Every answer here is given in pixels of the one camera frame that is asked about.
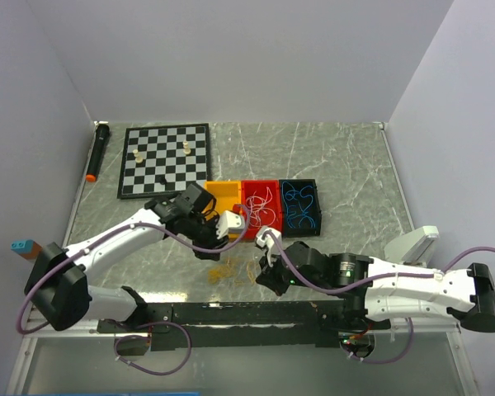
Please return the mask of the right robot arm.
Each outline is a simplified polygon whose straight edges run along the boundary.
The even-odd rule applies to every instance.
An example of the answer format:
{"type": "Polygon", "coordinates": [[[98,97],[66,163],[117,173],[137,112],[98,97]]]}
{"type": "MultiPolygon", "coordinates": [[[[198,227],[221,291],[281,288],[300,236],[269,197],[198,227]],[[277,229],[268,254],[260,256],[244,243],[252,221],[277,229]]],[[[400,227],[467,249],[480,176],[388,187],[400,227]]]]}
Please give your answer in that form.
{"type": "Polygon", "coordinates": [[[283,247],[270,235],[256,245],[264,254],[257,283],[283,295],[291,286],[343,300],[351,328],[395,318],[437,318],[472,332],[495,332],[495,289],[489,267],[440,271],[353,253],[323,254],[306,243],[283,247]]]}

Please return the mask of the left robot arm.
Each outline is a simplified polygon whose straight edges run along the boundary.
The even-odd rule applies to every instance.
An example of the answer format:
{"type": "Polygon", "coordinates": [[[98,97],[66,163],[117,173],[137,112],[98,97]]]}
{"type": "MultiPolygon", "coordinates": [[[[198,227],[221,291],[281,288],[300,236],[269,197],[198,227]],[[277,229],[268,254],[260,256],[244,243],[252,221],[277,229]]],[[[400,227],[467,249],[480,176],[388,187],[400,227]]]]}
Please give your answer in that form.
{"type": "Polygon", "coordinates": [[[224,214],[208,216],[215,197],[192,183],[181,193],[149,200],[128,219],[81,243],[43,247],[26,283],[27,304],[33,304],[55,331],[84,319],[118,323],[135,332],[153,317],[148,303],[134,289],[95,287],[91,283],[129,255],[171,238],[201,260],[217,261],[229,250],[229,232],[221,230],[224,214]]]}

